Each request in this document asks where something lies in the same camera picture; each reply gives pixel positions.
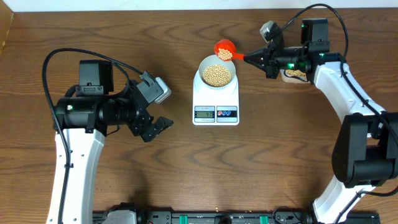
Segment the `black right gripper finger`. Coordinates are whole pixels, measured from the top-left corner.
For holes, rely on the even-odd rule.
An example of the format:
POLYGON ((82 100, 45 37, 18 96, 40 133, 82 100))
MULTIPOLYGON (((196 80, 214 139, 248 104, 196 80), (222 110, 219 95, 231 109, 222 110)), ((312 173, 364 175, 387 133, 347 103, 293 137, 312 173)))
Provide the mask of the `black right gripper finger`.
POLYGON ((253 66, 255 66, 256 68, 262 70, 263 72, 267 72, 267 66, 264 65, 262 62, 256 62, 256 61, 249 60, 249 59, 246 59, 246 58, 244 59, 244 61, 245 61, 246 63, 248 63, 248 64, 250 64, 250 65, 253 65, 253 66))
POLYGON ((264 60, 267 58, 268 47, 262 47, 260 49, 249 52, 244 56, 244 60, 264 60))

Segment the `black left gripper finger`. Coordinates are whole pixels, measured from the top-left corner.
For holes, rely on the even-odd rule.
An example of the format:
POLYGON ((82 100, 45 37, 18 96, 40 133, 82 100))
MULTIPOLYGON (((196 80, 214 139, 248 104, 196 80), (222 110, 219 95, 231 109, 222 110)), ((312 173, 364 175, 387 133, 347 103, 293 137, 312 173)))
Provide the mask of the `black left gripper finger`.
POLYGON ((144 71, 140 78, 142 80, 139 84, 140 87, 151 87, 155 84, 154 77, 147 71, 144 71))
POLYGON ((156 122, 148 124, 144 127, 141 133, 141 138, 144 142, 151 142, 162 131, 170 128, 173 124, 173 120, 160 116, 157 118, 156 122))

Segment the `red measuring scoop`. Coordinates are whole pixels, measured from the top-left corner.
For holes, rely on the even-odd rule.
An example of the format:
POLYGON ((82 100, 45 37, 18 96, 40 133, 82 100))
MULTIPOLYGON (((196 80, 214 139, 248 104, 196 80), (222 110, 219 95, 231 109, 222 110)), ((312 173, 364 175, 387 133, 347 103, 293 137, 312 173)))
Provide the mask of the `red measuring scoop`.
POLYGON ((231 60, 244 60, 244 54, 239 54, 236 52, 236 46, 232 43, 232 41, 223 39, 218 41, 214 46, 215 55, 218 57, 218 49, 228 49, 233 53, 233 58, 231 60))

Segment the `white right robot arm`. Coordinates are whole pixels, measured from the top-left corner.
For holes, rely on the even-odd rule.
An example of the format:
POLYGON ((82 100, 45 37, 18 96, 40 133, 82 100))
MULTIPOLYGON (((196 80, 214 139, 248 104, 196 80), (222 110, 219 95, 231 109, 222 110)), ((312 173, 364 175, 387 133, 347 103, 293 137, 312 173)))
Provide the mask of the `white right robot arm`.
POLYGON ((303 223, 343 223, 364 195, 397 178, 397 113, 375 103, 354 79, 346 59, 330 52, 328 21, 304 19, 300 47, 285 47, 273 21, 260 29, 267 46, 243 60, 277 78, 281 70, 301 71, 328 99, 341 121, 331 158, 334 176, 312 202, 303 223))

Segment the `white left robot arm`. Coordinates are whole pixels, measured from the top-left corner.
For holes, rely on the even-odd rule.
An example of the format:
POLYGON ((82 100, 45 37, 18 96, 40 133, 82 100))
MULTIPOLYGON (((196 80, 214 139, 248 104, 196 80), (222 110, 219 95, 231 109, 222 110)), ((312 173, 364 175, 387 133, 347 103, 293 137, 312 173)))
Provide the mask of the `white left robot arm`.
POLYGON ((171 94, 161 78, 144 72, 141 82, 127 79, 114 94, 115 66, 105 60, 80 61, 79 84, 55 107, 57 161, 47 223, 92 223, 96 170, 108 126, 126 125, 150 142, 174 123, 147 111, 171 94))

